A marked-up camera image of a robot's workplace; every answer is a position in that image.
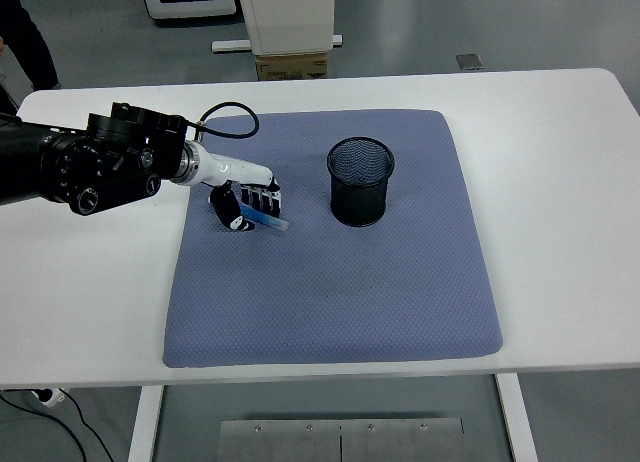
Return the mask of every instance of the blue padded mat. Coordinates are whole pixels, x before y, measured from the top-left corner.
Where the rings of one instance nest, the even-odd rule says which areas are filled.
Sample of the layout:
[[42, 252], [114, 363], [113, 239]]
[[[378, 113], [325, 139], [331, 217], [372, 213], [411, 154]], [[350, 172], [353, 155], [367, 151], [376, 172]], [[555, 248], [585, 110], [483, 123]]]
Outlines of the blue padded mat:
[[[258, 134], [205, 137], [209, 152], [273, 170], [286, 232], [225, 229], [191, 189], [175, 271], [169, 367], [433, 360], [502, 346], [489, 279], [442, 114], [362, 110], [267, 114]], [[246, 132], [247, 116], [209, 126]], [[387, 209], [353, 228], [331, 214], [326, 156], [353, 136], [395, 157]]]

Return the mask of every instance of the mesh cup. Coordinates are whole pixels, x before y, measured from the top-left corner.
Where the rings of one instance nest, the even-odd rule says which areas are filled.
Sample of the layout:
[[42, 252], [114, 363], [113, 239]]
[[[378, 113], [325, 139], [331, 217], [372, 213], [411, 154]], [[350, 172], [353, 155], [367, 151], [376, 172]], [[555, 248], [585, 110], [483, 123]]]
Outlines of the mesh cup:
[[394, 165], [391, 151], [375, 139], [351, 137], [338, 142], [327, 156], [331, 212], [336, 219], [353, 227], [380, 220]]

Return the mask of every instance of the black power cord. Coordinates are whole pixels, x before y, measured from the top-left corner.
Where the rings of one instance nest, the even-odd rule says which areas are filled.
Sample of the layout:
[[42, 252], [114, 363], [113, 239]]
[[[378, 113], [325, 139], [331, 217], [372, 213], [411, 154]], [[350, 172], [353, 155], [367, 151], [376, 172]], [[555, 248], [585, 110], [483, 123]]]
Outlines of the black power cord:
[[[216, 112], [217, 110], [220, 110], [224, 107], [238, 107], [244, 110], [245, 112], [247, 112], [253, 119], [253, 130], [246, 132], [244, 134], [230, 134], [228, 132], [219, 132], [217, 130], [206, 127], [204, 124], [209, 118], [209, 116], [214, 112]], [[202, 132], [206, 132], [207, 134], [217, 135], [218, 137], [224, 137], [227, 139], [247, 139], [249, 137], [254, 136], [260, 129], [260, 121], [258, 120], [258, 116], [256, 115], [256, 113], [246, 105], [241, 104], [240, 102], [222, 102], [214, 107], [211, 107], [204, 114], [202, 114], [202, 117], [200, 117], [200, 120], [198, 121], [197, 124], [187, 121], [187, 125], [196, 129], [195, 140], [199, 140], [200, 134]]]
[[100, 445], [102, 446], [102, 448], [104, 449], [104, 451], [107, 454], [107, 457], [109, 457], [109, 460], [111, 462], [114, 462], [113, 457], [111, 457], [111, 453], [109, 452], [109, 450], [107, 449], [107, 446], [104, 445], [104, 442], [102, 441], [102, 438], [98, 435], [98, 433], [93, 429], [93, 427], [91, 427], [89, 424], [87, 424], [87, 422], [84, 420], [84, 416], [82, 415], [82, 410], [80, 410], [80, 405], [78, 405], [78, 402], [76, 402], [76, 399], [74, 399], [73, 397], [71, 397], [69, 395], [69, 393], [63, 389], [58, 389], [60, 392], [62, 392], [64, 395], [66, 395], [67, 397], [69, 397], [69, 399], [71, 400], [71, 402], [73, 402], [73, 405], [76, 406], [76, 409], [78, 410], [78, 415], [80, 416], [80, 420], [82, 421], [82, 425], [84, 425], [87, 429], [89, 429], [93, 435], [96, 436], [96, 439], [98, 439], [98, 442], [100, 442]]
[[5, 399], [2, 394], [0, 394], [0, 400], [2, 400], [5, 404], [10, 405], [11, 407], [13, 407], [14, 409], [18, 409], [21, 410], [22, 412], [26, 412], [28, 414], [32, 414], [32, 415], [37, 415], [39, 417], [44, 417], [46, 419], [49, 420], [53, 420], [55, 423], [59, 424], [64, 430], [67, 431], [67, 433], [71, 436], [71, 438], [73, 439], [73, 441], [76, 443], [76, 445], [78, 446], [78, 450], [80, 450], [80, 453], [82, 454], [82, 460], [83, 462], [87, 462], [87, 454], [84, 451], [84, 448], [82, 447], [82, 444], [80, 443], [80, 441], [78, 440], [78, 438], [75, 436], [75, 434], [73, 433], [73, 431], [64, 423], [62, 422], [60, 419], [54, 417], [53, 415], [49, 415], [49, 414], [43, 414], [42, 412], [36, 412], [35, 410], [30, 410], [27, 409], [25, 407], [20, 407], [19, 405], [14, 404], [13, 402], [9, 402], [7, 399]]
[[[84, 415], [82, 413], [82, 410], [80, 409], [80, 404], [78, 404], [78, 402], [76, 401], [76, 399], [74, 399], [73, 397], [71, 397], [71, 395], [69, 395], [69, 393], [64, 390], [64, 389], [60, 389], [58, 388], [58, 390], [60, 392], [62, 392], [66, 397], [69, 398], [69, 400], [71, 400], [71, 402], [73, 402], [73, 405], [76, 406], [76, 410], [78, 411], [78, 415], [80, 416], [80, 420], [82, 421], [82, 425], [84, 425], [87, 429], [89, 429], [93, 435], [96, 436], [96, 439], [98, 439], [98, 442], [100, 442], [100, 445], [102, 446], [102, 448], [104, 449], [105, 453], [107, 454], [107, 457], [109, 457], [109, 460], [111, 462], [114, 462], [113, 457], [111, 456], [111, 453], [109, 452], [109, 449], [107, 449], [107, 446], [104, 444], [104, 442], [102, 441], [102, 438], [100, 437], [100, 435], [98, 435], [98, 433], [94, 430], [93, 427], [91, 427], [89, 424], [87, 424], [87, 422], [84, 420]], [[34, 392], [32, 390], [29, 389], [9, 389], [9, 390], [5, 390], [5, 392]], [[87, 456], [86, 453], [84, 451], [84, 448], [82, 447], [82, 444], [80, 443], [80, 441], [78, 440], [78, 438], [75, 436], [75, 434], [71, 431], [71, 429], [65, 425], [64, 422], [62, 422], [60, 419], [54, 417], [53, 415], [49, 415], [49, 414], [44, 414], [42, 412], [37, 412], [35, 410], [30, 410], [27, 409], [25, 407], [20, 407], [19, 405], [15, 405], [12, 402], [9, 402], [7, 399], [5, 399], [4, 397], [2, 397], [2, 395], [0, 394], [0, 399], [5, 403], [10, 405], [11, 407], [14, 407], [18, 410], [21, 410], [23, 412], [27, 412], [29, 414], [33, 414], [33, 415], [39, 415], [40, 417], [45, 417], [47, 419], [53, 420], [54, 422], [57, 422], [58, 424], [60, 424], [68, 433], [69, 435], [73, 438], [73, 441], [76, 443], [76, 445], [78, 446], [78, 449], [80, 450], [80, 453], [82, 454], [82, 460], [84, 462], [87, 461]]]

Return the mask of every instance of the cardboard box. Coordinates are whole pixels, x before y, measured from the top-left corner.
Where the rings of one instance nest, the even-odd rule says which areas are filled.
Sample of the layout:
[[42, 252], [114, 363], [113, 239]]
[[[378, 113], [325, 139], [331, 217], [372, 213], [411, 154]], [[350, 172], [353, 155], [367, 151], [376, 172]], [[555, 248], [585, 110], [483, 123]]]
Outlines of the cardboard box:
[[327, 53], [257, 55], [258, 80], [302, 80], [327, 78]]

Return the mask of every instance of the person's leg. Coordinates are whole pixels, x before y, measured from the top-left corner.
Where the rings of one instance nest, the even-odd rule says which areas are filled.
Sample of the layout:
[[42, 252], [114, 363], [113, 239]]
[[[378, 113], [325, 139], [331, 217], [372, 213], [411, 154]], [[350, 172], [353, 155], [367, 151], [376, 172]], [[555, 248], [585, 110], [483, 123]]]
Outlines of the person's leg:
[[2, 84], [0, 84], [0, 114], [16, 115], [16, 107], [13, 105], [13, 101], [9, 94], [4, 90]]
[[52, 89], [58, 84], [49, 48], [20, 0], [0, 0], [0, 36], [15, 55], [34, 90]]

